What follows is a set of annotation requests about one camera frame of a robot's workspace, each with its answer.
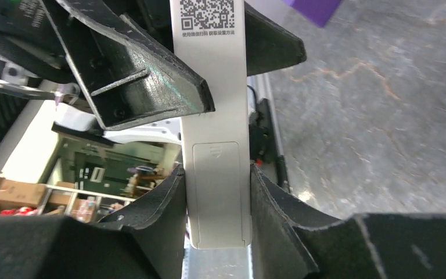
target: purple box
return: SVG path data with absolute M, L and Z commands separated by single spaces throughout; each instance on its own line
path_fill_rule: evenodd
M 341 0 L 283 0 L 319 27 L 326 26 Z

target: qr code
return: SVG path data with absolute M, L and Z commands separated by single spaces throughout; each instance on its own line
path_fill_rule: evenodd
M 235 28 L 233 0 L 181 0 L 182 30 Z

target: purple object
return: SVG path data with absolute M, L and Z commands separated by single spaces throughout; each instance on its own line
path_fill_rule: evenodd
M 341 0 L 283 0 L 319 27 L 325 27 Z

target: gray floor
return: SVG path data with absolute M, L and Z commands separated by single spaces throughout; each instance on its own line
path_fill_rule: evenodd
M 324 29 L 248 2 L 308 51 L 269 75 L 293 193 L 342 218 L 446 212 L 446 1 L 345 0 Z M 247 278 L 246 261 L 194 251 L 189 278 Z

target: concrete floor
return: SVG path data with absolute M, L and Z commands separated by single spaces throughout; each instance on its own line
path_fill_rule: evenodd
M 308 52 L 269 74 L 293 193 L 341 218 L 446 212 L 446 1 L 344 0 L 323 29 L 248 3 Z M 246 261 L 193 251 L 189 278 L 248 278 Z

